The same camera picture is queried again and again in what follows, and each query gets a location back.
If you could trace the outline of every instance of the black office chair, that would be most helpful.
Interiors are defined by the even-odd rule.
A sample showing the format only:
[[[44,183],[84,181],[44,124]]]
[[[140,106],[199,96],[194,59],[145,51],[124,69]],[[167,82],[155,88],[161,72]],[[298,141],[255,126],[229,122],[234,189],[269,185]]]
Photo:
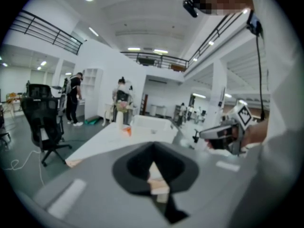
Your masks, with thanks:
[[[2,106],[0,106],[0,129],[4,129],[5,130],[5,127],[4,127],[4,116],[3,116],[3,108],[2,108]],[[10,140],[10,134],[8,132],[0,133],[1,146],[4,143],[5,147],[8,147],[8,143],[4,139],[4,136],[8,136],[8,138]]]
[[[62,138],[60,125],[57,123],[57,105],[58,100],[54,98],[23,98],[21,102],[22,110],[26,116],[32,132],[32,142],[40,147],[41,151],[47,151],[41,163],[45,163],[46,158],[54,152],[65,164],[65,160],[59,155],[56,149],[72,148],[69,144],[58,145]],[[47,139],[42,139],[41,131],[45,130]]]

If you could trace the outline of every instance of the black shirt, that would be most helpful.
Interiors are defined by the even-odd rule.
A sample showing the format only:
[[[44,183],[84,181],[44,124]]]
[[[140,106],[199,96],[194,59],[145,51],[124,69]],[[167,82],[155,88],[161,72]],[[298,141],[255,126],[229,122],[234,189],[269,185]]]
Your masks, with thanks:
[[[77,95],[77,87],[75,87],[75,86],[80,86],[80,83],[81,83],[81,81],[80,81],[80,78],[78,78],[78,77],[75,77],[75,78],[71,79],[71,88],[72,88],[72,90],[71,90],[70,95],[72,97],[76,97],[76,95]]]

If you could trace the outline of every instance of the white box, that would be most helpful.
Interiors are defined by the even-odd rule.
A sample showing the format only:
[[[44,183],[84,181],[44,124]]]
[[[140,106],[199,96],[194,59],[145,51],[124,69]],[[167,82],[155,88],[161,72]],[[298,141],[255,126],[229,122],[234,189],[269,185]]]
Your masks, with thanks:
[[[146,142],[172,143],[178,129],[167,119],[136,115],[133,118],[131,136]]]

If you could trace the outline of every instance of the white shelf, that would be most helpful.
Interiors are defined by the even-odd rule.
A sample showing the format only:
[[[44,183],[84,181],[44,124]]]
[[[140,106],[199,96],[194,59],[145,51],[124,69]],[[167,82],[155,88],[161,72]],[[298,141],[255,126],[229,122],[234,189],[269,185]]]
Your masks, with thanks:
[[[81,83],[82,98],[85,99],[85,119],[98,115],[98,100],[103,70],[100,68],[87,68],[84,70],[84,80]]]

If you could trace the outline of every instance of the white cable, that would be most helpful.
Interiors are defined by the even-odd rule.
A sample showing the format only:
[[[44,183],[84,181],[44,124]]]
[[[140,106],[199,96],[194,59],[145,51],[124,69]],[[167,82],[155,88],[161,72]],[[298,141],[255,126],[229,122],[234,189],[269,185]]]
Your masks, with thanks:
[[[43,180],[42,180],[41,166],[40,166],[41,151],[40,151],[40,152],[35,151],[35,150],[31,151],[31,152],[29,153],[28,157],[26,158],[24,164],[23,164],[22,166],[18,167],[18,168],[15,168],[15,167],[19,164],[19,160],[12,160],[11,163],[10,163],[11,168],[6,168],[6,169],[2,168],[2,169],[3,169],[4,171],[17,171],[17,170],[22,169],[22,168],[25,166],[25,164],[28,162],[29,157],[31,156],[32,153],[37,153],[37,154],[39,154],[39,174],[40,174],[40,180],[41,180],[41,182],[42,182],[42,185],[44,186],[44,182],[43,182]]]

